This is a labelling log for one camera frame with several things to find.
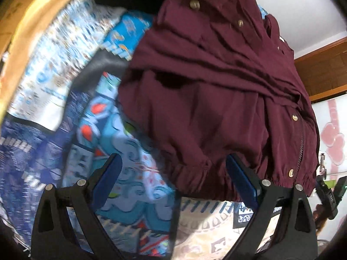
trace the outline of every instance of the white wall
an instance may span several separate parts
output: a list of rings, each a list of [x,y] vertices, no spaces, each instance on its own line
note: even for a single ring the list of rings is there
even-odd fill
[[[278,21],[295,58],[347,36],[347,23],[331,0],[257,0]]]
[[[335,102],[336,104],[331,104],[329,108],[328,102]],[[331,99],[329,101],[323,101],[317,104],[313,104],[312,108],[314,110],[314,113],[316,115],[317,119],[317,125],[320,132],[320,147],[319,147],[319,153],[325,153],[326,159],[325,159],[325,167],[327,169],[327,180],[338,180],[340,177],[347,176],[347,144],[345,143],[345,140],[347,140],[347,121],[345,120],[347,117],[347,95],[339,96],[334,99]],[[330,124],[332,122],[334,124],[334,130],[325,129],[327,124]],[[335,169],[332,168],[332,159],[329,156],[329,148],[333,148],[335,146],[327,146],[324,143],[324,138],[326,136],[322,135],[322,132],[325,130],[325,134],[329,133],[331,136],[337,138],[338,136],[344,138],[343,143],[339,143],[339,148],[341,149],[342,153],[344,154],[344,159],[337,163],[338,165],[335,166]],[[320,204],[320,200],[317,196],[317,194],[313,193],[312,196],[308,199],[312,211],[315,210],[315,207],[317,204]],[[326,225],[324,226],[323,230],[318,235],[318,239],[321,240],[328,240],[330,241],[332,237],[336,234],[337,229],[342,223],[343,218],[346,218],[347,216],[347,193],[342,198],[341,203],[338,206],[338,214],[335,217],[334,220],[328,220]]]

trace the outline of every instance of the colorful fabric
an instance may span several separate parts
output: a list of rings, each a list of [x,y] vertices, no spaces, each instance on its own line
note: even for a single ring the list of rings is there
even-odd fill
[[[152,25],[152,16],[144,13],[126,13],[100,45],[121,58],[131,60],[134,50],[144,33]]]
[[[123,169],[105,205],[96,214],[118,249],[166,256],[171,222],[178,221],[172,219],[172,213],[175,208],[178,210],[179,202],[175,202],[175,191],[162,177],[161,158],[145,138],[135,139],[134,126],[122,121],[115,106],[119,83],[119,78],[103,73],[97,93],[79,123],[63,186],[88,178],[110,154],[120,154]]]
[[[88,99],[86,93],[71,92],[54,133],[14,122],[9,116],[2,124],[0,196],[13,226],[28,244],[42,191],[46,184],[59,186],[64,152],[70,147]]]
[[[56,130],[72,80],[123,12],[92,0],[71,1],[38,42],[8,113]]]

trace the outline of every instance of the jacket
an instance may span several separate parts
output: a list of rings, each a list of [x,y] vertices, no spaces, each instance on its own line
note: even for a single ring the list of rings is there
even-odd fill
[[[237,153],[261,179],[315,187],[318,127],[294,52],[256,0],[166,0],[119,87],[184,195],[239,201]]]

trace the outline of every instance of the metal rivet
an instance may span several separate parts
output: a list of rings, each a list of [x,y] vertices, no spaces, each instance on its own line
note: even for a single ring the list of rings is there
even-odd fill
[[[87,183],[87,181],[85,179],[80,179],[77,181],[77,185],[79,186],[84,186]]]
[[[198,10],[200,8],[200,3],[198,0],[191,0],[190,1],[190,7],[195,9],[195,10]]]
[[[271,185],[271,182],[269,180],[262,180],[261,183],[265,186],[265,187],[269,187]]]
[[[53,188],[53,185],[52,185],[52,184],[48,184],[48,185],[46,185],[46,187],[45,187],[46,191],[50,191],[52,188]]]
[[[295,185],[295,188],[296,188],[298,191],[300,191],[300,192],[304,189],[303,186],[300,185],[300,184],[296,184],[296,185]]]

